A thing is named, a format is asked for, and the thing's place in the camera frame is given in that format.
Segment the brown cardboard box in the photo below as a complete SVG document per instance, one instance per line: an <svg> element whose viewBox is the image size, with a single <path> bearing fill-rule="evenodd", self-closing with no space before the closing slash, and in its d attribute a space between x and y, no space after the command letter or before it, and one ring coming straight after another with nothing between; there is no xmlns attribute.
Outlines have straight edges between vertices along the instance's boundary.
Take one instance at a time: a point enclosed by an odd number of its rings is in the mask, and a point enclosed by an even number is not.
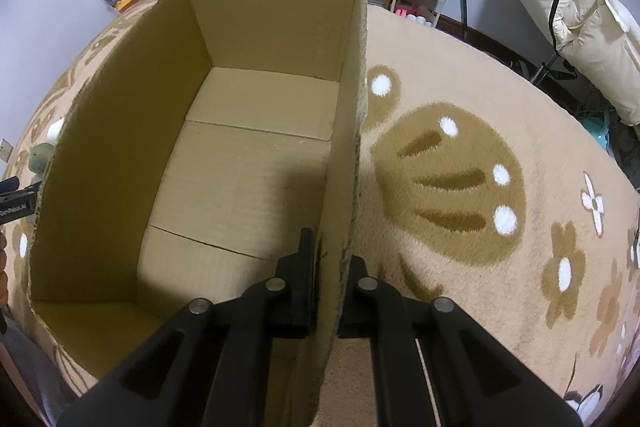
<svg viewBox="0 0 640 427"><path fill-rule="evenodd" d="M308 426L345 291L364 0L156 0L78 80L26 256L24 329L87 392L189 300L269 277L303 229L314 334L277 345L271 425Z"/></svg>

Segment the beige patterned round rug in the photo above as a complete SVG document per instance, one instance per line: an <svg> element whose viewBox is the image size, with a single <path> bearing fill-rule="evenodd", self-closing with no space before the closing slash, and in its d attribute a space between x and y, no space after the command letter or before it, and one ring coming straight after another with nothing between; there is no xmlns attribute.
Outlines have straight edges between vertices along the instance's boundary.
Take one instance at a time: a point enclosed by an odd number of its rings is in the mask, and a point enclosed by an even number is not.
<svg viewBox="0 0 640 427"><path fill-rule="evenodd" d="M55 83L9 174L32 179L28 153L55 148L89 63L155 2ZM593 425L638 357L638 192L573 116L455 38L367 5L365 58L350 255L406 296L459 303ZM23 329L38 210L6 227Z"/></svg>

